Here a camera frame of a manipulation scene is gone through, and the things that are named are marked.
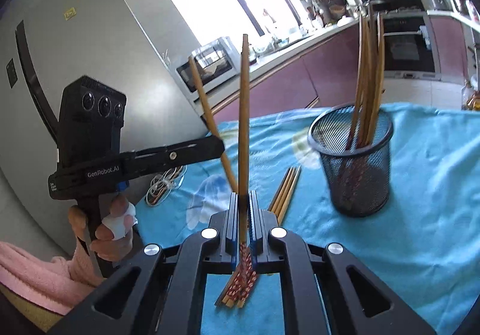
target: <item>silver screw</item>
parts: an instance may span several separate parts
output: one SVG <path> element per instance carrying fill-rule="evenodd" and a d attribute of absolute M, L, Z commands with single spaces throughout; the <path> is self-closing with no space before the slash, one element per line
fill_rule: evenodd
<path fill-rule="evenodd" d="M 283 229 L 280 226 L 276 226 L 275 228 L 272 228 L 270 233 L 272 234 L 273 237 L 276 237 L 276 238 L 284 238 L 285 236 L 287 236 L 287 230 Z"/>
<path fill-rule="evenodd" d="M 217 230 L 213 228 L 205 228 L 202 231 L 202 236 L 205 239 L 213 239 L 215 236 L 217 236 L 217 234 L 218 234 Z"/>
<path fill-rule="evenodd" d="M 328 250 L 335 255 L 341 254 L 343 252 L 343 247 L 338 243 L 331 243 L 328 245 Z"/>
<path fill-rule="evenodd" d="M 157 255 L 160 252 L 160 247 L 156 244 L 149 244 L 143 249 L 143 252 L 148 256 Z"/>

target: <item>camera lens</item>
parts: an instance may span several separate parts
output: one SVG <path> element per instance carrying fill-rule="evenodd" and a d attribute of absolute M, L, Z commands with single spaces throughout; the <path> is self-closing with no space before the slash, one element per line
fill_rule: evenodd
<path fill-rule="evenodd" d="M 120 103 L 117 103 L 117 105 L 115 105 L 113 113 L 115 113 L 116 118 L 120 118 L 123 113 L 123 106 Z"/>
<path fill-rule="evenodd" d="M 87 94 L 85 94 L 82 99 L 83 109 L 92 110 L 94 101 L 95 101 L 95 98 L 93 97 L 93 94 L 91 92 L 88 92 Z"/>
<path fill-rule="evenodd" d="M 110 102 L 110 98 L 102 97 L 98 102 L 98 112 L 103 117 L 107 117 L 110 114 L 110 110 L 112 108 L 112 103 Z"/>

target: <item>mesh basket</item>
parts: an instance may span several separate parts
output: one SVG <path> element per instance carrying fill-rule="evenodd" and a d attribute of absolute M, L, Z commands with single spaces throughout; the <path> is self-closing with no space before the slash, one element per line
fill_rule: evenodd
<path fill-rule="evenodd" d="M 352 105 L 342 105 L 322 114 L 308 132 L 310 146 L 317 150 L 330 187 L 330 198 L 337 210 L 352 217 L 363 217 L 382 208 L 390 194 L 390 139 L 393 125 L 380 110 L 373 141 L 346 150 Z"/>

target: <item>blue tablecloth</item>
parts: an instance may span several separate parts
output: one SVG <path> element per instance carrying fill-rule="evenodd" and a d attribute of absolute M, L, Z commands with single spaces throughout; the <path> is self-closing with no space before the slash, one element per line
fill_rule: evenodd
<path fill-rule="evenodd" d="M 480 115 L 410 104 L 385 105 L 394 122 L 391 193 L 380 212 L 353 219 L 330 202 L 307 131 L 323 109 L 295 110 L 250 121 L 250 189 L 267 208 L 289 166 L 302 165 L 283 226 L 308 242 L 344 244 L 420 314 L 451 335 L 480 293 Z M 219 126 L 234 171 L 238 122 Z M 180 189 L 159 206 L 137 204 L 147 243 L 168 247 L 205 228 L 229 205 L 219 160 L 188 166 Z M 262 276 L 245 307 L 216 308 L 228 276 L 209 276 L 203 334 L 284 332 L 278 275 Z"/>

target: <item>yellow sticker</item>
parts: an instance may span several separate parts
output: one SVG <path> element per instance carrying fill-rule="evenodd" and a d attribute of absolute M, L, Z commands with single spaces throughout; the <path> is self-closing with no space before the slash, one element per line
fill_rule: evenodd
<path fill-rule="evenodd" d="M 75 7 L 69 8 L 65 13 L 63 13 L 63 15 L 65 17 L 65 21 L 68 21 L 75 14 L 77 14 L 77 12 L 75 11 Z"/>

